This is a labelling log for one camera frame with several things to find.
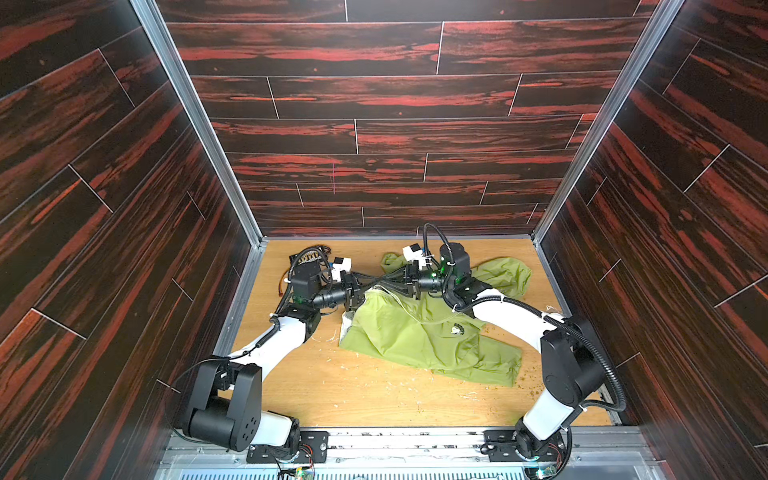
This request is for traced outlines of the green jacket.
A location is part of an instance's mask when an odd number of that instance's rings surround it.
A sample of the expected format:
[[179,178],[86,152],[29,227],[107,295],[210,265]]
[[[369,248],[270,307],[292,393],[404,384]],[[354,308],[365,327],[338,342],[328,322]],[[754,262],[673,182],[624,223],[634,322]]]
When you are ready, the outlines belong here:
[[522,350],[483,335],[484,326],[440,298],[414,299],[375,286],[359,308],[344,314],[339,346],[463,381],[512,387]]

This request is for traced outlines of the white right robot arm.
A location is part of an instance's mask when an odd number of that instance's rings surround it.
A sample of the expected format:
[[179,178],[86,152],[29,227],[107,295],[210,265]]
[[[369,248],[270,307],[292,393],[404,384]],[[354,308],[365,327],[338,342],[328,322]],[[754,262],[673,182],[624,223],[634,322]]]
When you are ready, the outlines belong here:
[[546,442],[590,407],[622,412],[626,392],[612,361],[587,320],[546,313],[475,278],[406,265],[384,276],[403,293],[439,293],[452,311],[495,325],[534,347],[541,356],[544,391],[518,422],[519,438]]

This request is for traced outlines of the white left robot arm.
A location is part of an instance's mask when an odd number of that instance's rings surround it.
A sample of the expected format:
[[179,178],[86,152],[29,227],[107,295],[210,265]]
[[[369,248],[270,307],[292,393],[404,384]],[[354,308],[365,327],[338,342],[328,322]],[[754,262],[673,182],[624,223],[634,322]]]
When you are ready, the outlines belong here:
[[297,295],[288,289],[266,332],[241,350],[211,356],[187,370],[195,381],[184,391],[175,427],[191,441],[237,452],[274,447],[293,457],[299,449],[299,421],[262,408],[263,382],[313,336],[324,309],[354,308],[364,300],[361,279],[356,272],[343,272],[323,288],[309,283]]

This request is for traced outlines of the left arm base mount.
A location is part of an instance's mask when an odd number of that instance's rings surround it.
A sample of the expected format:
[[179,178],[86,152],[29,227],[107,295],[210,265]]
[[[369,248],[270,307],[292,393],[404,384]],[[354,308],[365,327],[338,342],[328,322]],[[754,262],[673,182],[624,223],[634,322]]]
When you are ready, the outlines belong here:
[[288,436],[281,445],[252,443],[247,451],[248,464],[268,464],[275,461],[290,464],[325,463],[330,433],[305,430],[298,419],[291,417]]

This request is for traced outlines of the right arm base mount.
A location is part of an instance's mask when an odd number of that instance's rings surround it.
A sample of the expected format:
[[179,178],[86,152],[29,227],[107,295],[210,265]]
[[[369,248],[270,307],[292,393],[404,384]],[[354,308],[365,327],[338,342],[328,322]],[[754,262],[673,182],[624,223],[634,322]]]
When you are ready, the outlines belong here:
[[527,430],[486,430],[480,453],[491,462],[561,463],[572,447],[569,430],[559,430],[547,440],[539,440]]

